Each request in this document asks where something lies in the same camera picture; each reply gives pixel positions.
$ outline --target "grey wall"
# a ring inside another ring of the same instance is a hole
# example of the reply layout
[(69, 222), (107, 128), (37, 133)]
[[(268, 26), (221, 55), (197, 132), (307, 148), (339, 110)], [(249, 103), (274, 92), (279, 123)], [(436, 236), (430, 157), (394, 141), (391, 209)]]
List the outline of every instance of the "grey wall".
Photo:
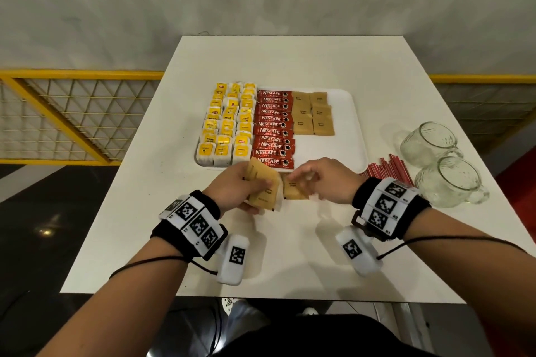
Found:
[(533, 73), (536, 0), (0, 0), (0, 67), (165, 69), (180, 35), (405, 35), (429, 73)]

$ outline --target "glass mug handle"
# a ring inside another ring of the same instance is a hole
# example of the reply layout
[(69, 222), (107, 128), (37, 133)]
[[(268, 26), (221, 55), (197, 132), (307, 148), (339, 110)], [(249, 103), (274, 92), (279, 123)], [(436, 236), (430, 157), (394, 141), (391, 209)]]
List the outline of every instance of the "glass mug handle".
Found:
[(464, 154), (462, 153), (462, 151), (458, 148), (458, 147), (452, 147), (451, 149), (447, 150), (445, 154), (443, 154), (442, 157), (459, 157), (459, 158), (463, 158), (464, 157)]
[(471, 192), (469, 197), (466, 199), (466, 202), (469, 202), (473, 205), (478, 205), (479, 203), (486, 202), (489, 199), (489, 191), (483, 185), (480, 185), (478, 190)]

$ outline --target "shoe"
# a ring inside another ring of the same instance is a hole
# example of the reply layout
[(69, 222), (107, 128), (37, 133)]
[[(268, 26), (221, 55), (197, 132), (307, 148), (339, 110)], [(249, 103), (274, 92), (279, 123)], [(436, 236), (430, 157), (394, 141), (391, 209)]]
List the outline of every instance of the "shoe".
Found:
[(221, 298), (221, 305), (224, 307), (224, 311), (229, 316), (233, 305), (242, 298)]
[(302, 315), (318, 315), (318, 311), (315, 308), (305, 308)]

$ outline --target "right hand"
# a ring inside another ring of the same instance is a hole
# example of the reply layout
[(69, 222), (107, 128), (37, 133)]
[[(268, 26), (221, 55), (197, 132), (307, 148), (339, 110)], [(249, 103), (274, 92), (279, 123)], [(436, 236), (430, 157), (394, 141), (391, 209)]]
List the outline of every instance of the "right hand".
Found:
[(318, 194), (320, 199), (341, 204), (351, 204), (358, 188), (367, 179), (327, 157), (307, 161), (287, 178), (309, 195)]

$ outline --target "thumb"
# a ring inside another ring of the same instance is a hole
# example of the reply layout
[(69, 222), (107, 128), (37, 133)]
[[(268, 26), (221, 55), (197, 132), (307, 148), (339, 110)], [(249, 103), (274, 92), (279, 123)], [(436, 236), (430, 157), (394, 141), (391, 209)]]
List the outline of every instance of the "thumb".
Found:
[(252, 181), (246, 181), (248, 184), (248, 194), (256, 194), (257, 192), (261, 192), (265, 190), (266, 188), (270, 188), (272, 185), (272, 181), (269, 179), (254, 179)]

